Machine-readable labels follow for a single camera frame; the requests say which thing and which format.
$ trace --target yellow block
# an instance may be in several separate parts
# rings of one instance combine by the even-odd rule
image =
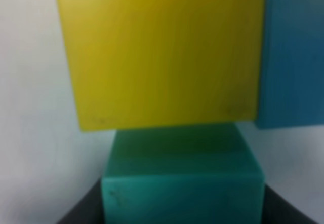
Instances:
[[[254,119],[264,0],[58,0],[80,126]]]

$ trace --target white background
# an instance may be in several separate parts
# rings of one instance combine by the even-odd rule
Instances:
[[[238,126],[270,186],[324,223],[324,128]],[[79,131],[56,0],[0,0],[0,223],[57,222],[99,178],[114,134]]]

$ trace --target teal block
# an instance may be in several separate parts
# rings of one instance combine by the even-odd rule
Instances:
[[[120,130],[102,191],[109,224],[257,224],[264,175],[233,124]]]

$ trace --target wooden block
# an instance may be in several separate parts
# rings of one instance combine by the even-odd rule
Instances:
[[[264,0],[58,0],[80,126],[254,119]]]
[[[268,0],[260,128],[324,123],[324,0]]]
[[[264,176],[233,124],[118,131],[106,223],[260,224]]]

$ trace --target black surface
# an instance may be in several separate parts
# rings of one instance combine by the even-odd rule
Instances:
[[[100,181],[58,224],[104,224]],[[315,222],[266,186],[262,224],[315,224]]]

